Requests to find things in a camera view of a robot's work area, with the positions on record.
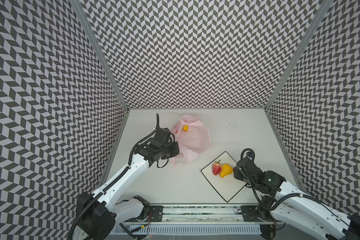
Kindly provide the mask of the yellow fake pear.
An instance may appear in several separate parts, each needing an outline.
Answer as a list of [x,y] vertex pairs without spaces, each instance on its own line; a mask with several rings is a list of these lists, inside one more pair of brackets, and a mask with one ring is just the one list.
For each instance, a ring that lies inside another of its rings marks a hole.
[[233,168],[229,164],[224,164],[222,170],[220,171],[220,177],[224,178],[233,173]]

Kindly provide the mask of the pink plastic bag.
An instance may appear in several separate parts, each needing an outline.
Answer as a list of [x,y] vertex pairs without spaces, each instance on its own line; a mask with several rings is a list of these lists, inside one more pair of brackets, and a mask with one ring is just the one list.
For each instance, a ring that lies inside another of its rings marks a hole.
[[[182,128],[188,125],[189,130],[184,132]],[[195,160],[211,146],[209,129],[197,116],[182,115],[179,122],[173,127],[172,133],[178,142],[180,154],[170,161],[175,166],[185,166]]]

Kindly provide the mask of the red fake strawberry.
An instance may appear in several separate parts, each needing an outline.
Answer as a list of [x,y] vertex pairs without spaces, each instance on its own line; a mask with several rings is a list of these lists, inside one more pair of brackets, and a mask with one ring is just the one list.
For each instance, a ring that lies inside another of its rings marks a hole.
[[217,176],[222,171],[222,164],[220,161],[215,161],[212,166],[213,175]]

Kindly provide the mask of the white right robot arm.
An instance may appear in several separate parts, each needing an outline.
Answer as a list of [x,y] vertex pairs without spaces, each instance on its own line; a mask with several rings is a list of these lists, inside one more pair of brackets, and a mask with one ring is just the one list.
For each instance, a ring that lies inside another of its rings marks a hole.
[[250,158],[237,162],[234,178],[247,183],[258,201],[263,222],[291,225],[317,240],[360,240],[360,216],[347,215],[307,195],[273,171],[262,171]]

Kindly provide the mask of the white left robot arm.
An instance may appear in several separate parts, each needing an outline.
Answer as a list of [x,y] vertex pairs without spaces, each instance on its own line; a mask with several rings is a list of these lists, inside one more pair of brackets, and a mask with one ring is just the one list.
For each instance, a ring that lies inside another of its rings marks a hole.
[[149,203],[145,199],[135,196],[131,200],[119,203],[120,197],[153,163],[158,160],[169,160],[179,153],[176,141],[163,143],[149,139],[135,145],[123,169],[91,194],[79,195],[76,217],[67,238],[74,239],[76,228],[80,228],[87,234],[88,240],[103,240],[117,224],[129,219],[145,220],[149,208]]

